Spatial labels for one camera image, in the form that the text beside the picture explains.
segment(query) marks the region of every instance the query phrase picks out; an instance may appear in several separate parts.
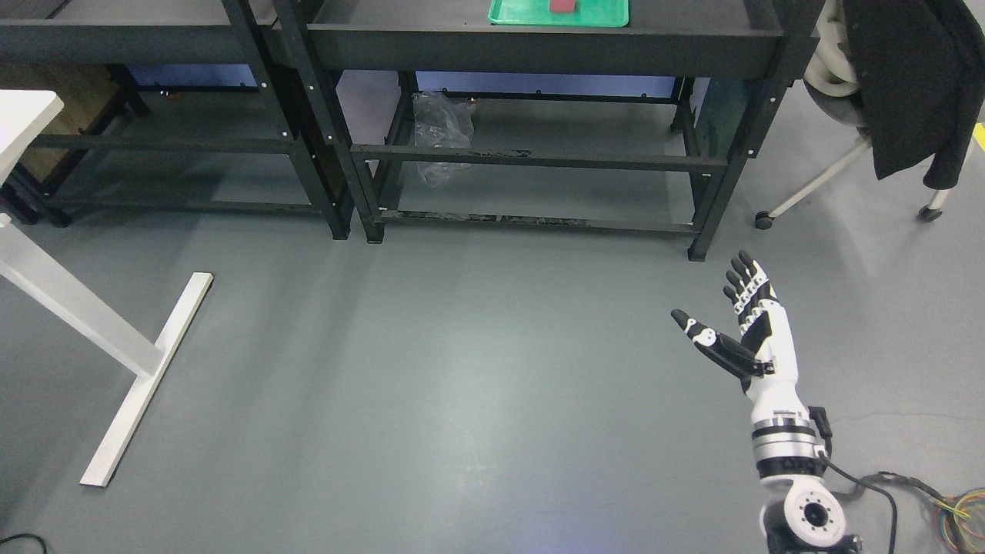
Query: white table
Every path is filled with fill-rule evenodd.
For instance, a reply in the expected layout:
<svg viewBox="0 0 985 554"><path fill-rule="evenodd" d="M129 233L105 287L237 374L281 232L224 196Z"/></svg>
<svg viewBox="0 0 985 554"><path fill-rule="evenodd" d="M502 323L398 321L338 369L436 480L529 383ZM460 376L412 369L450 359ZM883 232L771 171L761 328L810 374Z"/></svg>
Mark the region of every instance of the white table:
<svg viewBox="0 0 985 554"><path fill-rule="evenodd" d="M0 182L25 149L64 107L50 91L0 90ZM157 341L151 342L0 213L0 275L75 327L136 375L80 483L104 487L130 443L144 410L192 317L212 284L195 272Z"/></svg>

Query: yellow floor tape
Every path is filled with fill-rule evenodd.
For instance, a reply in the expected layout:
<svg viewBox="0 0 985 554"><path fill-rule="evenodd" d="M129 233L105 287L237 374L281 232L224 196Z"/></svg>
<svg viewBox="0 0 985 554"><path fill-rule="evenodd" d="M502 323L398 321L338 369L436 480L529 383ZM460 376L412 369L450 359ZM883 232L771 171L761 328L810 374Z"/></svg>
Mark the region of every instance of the yellow floor tape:
<svg viewBox="0 0 985 554"><path fill-rule="evenodd" d="M983 127L981 123L975 123L973 136L975 137L975 141L978 143L978 146L980 146L982 150L985 150L985 127Z"/></svg>

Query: plastic bag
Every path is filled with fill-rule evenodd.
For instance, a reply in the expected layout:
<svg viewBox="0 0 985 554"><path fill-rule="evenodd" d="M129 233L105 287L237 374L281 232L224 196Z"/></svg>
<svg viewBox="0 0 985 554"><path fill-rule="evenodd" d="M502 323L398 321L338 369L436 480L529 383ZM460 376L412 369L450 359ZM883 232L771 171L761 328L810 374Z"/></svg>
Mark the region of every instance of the plastic bag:
<svg viewBox="0 0 985 554"><path fill-rule="evenodd" d="M476 129L472 125L471 102L454 102L442 93L414 95L414 144L433 148L468 148ZM417 162L418 173L430 187L442 186L453 173L471 164Z"/></svg>

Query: robotic arm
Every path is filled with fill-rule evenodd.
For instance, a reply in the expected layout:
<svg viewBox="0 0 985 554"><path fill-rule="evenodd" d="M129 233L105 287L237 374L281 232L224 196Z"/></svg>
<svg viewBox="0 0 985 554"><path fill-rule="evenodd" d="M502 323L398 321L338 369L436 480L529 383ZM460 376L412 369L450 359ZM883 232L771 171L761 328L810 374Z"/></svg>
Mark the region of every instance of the robotic arm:
<svg viewBox="0 0 985 554"><path fill-rule="evenodd" d="M725 296L739 319L741 340L719 333L680 310L671 312L694 346L739 378L753 402L753 453L759 482L771 493L760 512L770 554L857 554L845 534L845 514L821 478L831 431L823 408L797 396L797 356L787 311L765 271L744 251L726 273Z"/></svg>

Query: white table leg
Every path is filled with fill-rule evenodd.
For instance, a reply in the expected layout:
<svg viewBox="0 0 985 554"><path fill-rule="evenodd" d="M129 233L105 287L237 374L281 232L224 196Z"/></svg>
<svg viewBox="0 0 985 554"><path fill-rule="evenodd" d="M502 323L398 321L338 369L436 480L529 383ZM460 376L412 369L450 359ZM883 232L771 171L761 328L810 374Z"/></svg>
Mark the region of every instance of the white table leg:
<svg viewBox="0 0 985 554"><path fill-rule="evenodd" d="M0 275L59 316L138 377L164 353L0 214Z"/></svg>
<svg viewBox="0 0 985 554"><path fill-rule="evenodd" d="M158 389L192 317L212 284L193 273L156 343L118 313L0 214L0 274L54 312L136 374L80 483L104 487Z"/></svg>
<svg viewBox="0 0 985 554"><path fill-rule="evenodd" d="M164 324L161 335L158 337L156 344L164 352L164 357L153 375L137 377L133 381L130 391L127 392L119 411L116 412L116 417L109 424L109 430L102 438L96 455L93 456L86 473L79 481L81 484L105 487L109 483L109 479L112 478L113 472L116 470L116 464L123 456L123 451L126 450L133 432L137 429L137 425L144 415L144 410L151 403L151 397L154 396L161 378L164 377L164 372L167 371L167 365L170 363L171 357L174 356L178 343L181 342L181 337L188 329L192 317L198 311L198 307L202 304L202 299L205 298L205 293L208 292L211 284L211 273L196 272L192 274L184 292L181 293L177 304L174 305L171 316Z"/></svg>

